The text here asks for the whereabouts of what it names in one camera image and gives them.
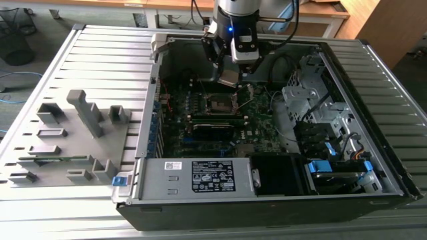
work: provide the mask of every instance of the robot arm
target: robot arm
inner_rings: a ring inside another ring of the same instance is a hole
[[[261,0],[214,1],[212,24],[201,38],[201,44],[206,59],[217,65],[218,74],[222,72],[224,55],[230,56],[232,62],[238,65],[240,75],[252,74],[264,55],[273,50],[269,44],[257,41],[257,21],[288,22],[292,19],[260,17],[260,5]]]

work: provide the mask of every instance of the motherboard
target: motherboard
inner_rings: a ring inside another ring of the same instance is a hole
[[[264,84],[229,87],[186,74],[161,81],[164,158],[245,157],[281,152],[272,104],[281,94]]]

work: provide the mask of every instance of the red wire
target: red wire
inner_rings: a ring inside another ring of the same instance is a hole
[[[164,87],[164,91],[165,91],[165,104],[166,104],[166,109],[168,111],[172,113],[172,108],[170,108],[170,104],[169,104],[169,93],[168,93],[168,88],[166,88],[166,85],[165,83],[160,80],[160,83]]]

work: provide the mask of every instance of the blue cable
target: blue cable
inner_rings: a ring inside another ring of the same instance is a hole
[[[5,76],[9,76],[11,74],[33,74],[33,75],[37,75],[39,78],[42,77],[42,74],[37,73],[37,72],[33,72],[33,71],[17,71],[17,72],[9,72],[9,71],[3,71],[0,69],[0,72],[3,72],[6,73],[5,75],[1,75],[0,78],[5,77]]]
[[[37,75],[39,78],[42,77],[42,74],[37,73],[37,72],[31,72],[31,71],[17,71],[17,72],[9,72],[9,71],[3,71],[0,69],[0,72],[3,72],[5,74],[0,76],[0,78],[5,77],[5,76],[9,76],[11,74],[33,74],[33,75]],[[6,100],[2,100],[0,99],[0,102],[5,103],[5,104],[22,104],[25,103],[26,101],[6,101]]]
[[[25,103],[26,101],[6,101],[6,100],[0,99],[0,102],[2,102],[2,103],[5,103],[5,104],[22,104],[22,103]]]

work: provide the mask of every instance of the white sticker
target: white sticker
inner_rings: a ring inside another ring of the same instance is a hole
[[[166,161],[164,162],[164,170],[181,170],[182,162],[181,161]]]
[[[138,7],[138,8],[141,8],[142,4],[125,3],[124,6],[125,7]]]
[[[346,18],[346,16],[344,16],[344,15],[332,15],[330,17],[334,19],[345,19]]]

